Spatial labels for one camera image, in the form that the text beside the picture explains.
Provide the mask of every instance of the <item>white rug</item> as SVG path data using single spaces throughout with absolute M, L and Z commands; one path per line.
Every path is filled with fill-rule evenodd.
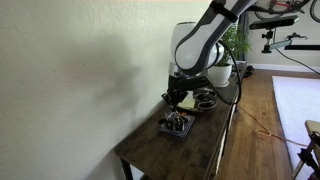
M 285 137 L 302 144 L 309 144 L 310 139 L 304 122 L 320 121 L 320 80 L 280 76 L 272 78 Z M 294 169 L 300 161 L 297 153 L 303 147 L 289 142 L 287 147 Z M 306 180 L 312 172 L 312 168 L 304 165 L 297 179 Z

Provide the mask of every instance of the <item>hardwood floor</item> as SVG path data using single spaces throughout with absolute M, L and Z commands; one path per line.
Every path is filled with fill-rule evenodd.
M 272 133 L 283 137 L 275 103 L 272 76 L 320 78 L 315 73 L 255 70 L 243 81 L 239 106 L 258 118 Z M 286 143 L 257 135 L 262 129 L 243 109 L 235 113 L 225 154 L 215 179 L 285 180 L 292 179 Z

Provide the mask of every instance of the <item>baseboard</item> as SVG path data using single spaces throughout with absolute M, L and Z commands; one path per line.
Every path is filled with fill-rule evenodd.
M 267 70 L 277 70 L 277 71 L 297 71 L 297 72 L 313 72 L 304 66 L 290 66 L 290 65 L 274 65 L 274 64 L 251 64 L 255 69 L 267 69 Z M 320 67 L 311 67 L 316 71 L 320 71 Z

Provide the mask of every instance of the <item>potted plant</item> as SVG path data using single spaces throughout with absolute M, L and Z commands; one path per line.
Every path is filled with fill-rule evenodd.
M 221 38 L 221 41 L 223 41 L 232 51 L 236 60 L 238 60 L 243 53 L 247 53 L 251 49 L 244 33 L 242 28 L 231 26 Z M 231 60 L 230 53 L 225 49 L 222 59 L 209 69 L 208 73 L 213 86 L 228 86 L 228 79 L 232 71 L 232 65 L 230 64 Z

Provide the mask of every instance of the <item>white wall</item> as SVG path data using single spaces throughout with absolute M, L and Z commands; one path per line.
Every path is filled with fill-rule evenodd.
M 0 179 L 123 179 L 113 147 L 166 91 L 174 25 L 207 5 L 0 1 Z
M 305 39 L 293 39 L 292 44 L 318 44 L 320 45 L 320 23 L 313 21 L 309 14 L 310 4 L 308 3 L 302 9 L 305 14 L 294 13 L 299 16 L 299 21 L 293 26 L 277 28 L 276 41 L 283 41 L 288 35 L 296 32 L 300 35 L 308 36 L 308 40 Z M 253 12 L 249 13 L 250 23 L 257 21 L 257 17 Z M 271 54 L 262 54 L 261 50 L 266 44 L 266 39 L 262 39 L 261 35 L 266 34 L 266 30 L 252 30 L 249 34 L 249 40 L 252 44 L 252 51 L 248 53 L 248 62 L 254 64 L 264 65 L 280 65 L 280 66 L 300 66 L 297 63 L 289 61 L 282 57 L 276 50 L 273 50 Z M 279 48 L 285 55 L 299 60 L 309 66 L 320 67 L 320 51 L 293 51 L 284 50 Z

